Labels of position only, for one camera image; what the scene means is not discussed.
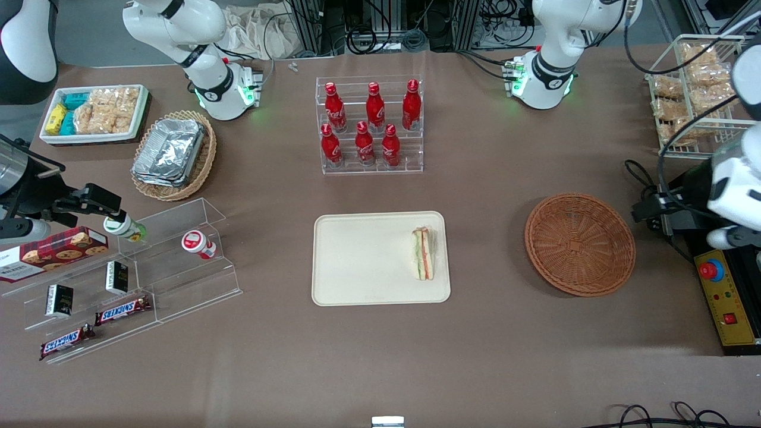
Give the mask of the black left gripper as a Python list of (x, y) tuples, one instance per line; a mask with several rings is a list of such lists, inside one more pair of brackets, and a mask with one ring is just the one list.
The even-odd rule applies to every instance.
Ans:
[(711, 160), (706, 159), (665, 185), (645, 173), (645, 188), (640, 201), (631, 207), (631, 217), (642, 222), (683, 211), (694, 219), (715, 219), (715, 213), (707, 208), (712, 172)]

